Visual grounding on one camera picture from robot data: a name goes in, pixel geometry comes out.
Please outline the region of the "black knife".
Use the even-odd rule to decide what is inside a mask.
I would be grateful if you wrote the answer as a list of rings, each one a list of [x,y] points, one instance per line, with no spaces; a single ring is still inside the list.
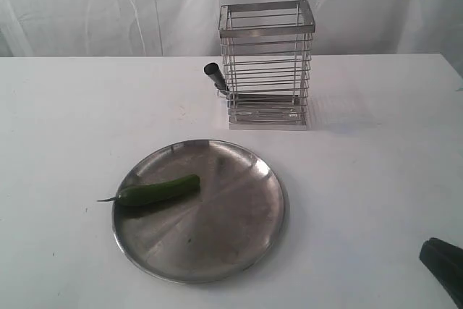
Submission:
[[[218,94],[230,103],[275,103],[289,104],[294,106],[302,105],[298,94],[292,95],[287,91],[277,90],[245,90],[232,91],[226,83],[224,75],[217,63],[209,63],[203,68],[204,73],[212,80]]]

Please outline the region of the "green cucumber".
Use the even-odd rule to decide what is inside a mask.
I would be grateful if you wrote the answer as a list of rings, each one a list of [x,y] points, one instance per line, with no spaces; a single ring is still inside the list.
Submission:
[[[197,192],[200,177],[189,174],[167,182],[126,187],[114,197],[98,200],[99,203],[116,202],[121,206],[140,207],[175,199]]]

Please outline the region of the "round steel plate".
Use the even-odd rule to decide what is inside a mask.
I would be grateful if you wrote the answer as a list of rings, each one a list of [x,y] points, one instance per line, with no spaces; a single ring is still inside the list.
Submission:
[[[140,270],[179,283],[206,283],[256,264],[286,221],[286,190],[254,152],[223,140],[186,140],[135,165],[120,184],[200,178],[197,192],[145,207],[112,208],[119,249]]]

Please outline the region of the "white backdrop curtain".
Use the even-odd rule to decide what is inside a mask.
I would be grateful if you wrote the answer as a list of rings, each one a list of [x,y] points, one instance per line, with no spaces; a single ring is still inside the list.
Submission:
[[[1,0],[2,56],[217,56],[225,4]],[[440,53],[462,71],[462,0],[307,0],[314,54]]]

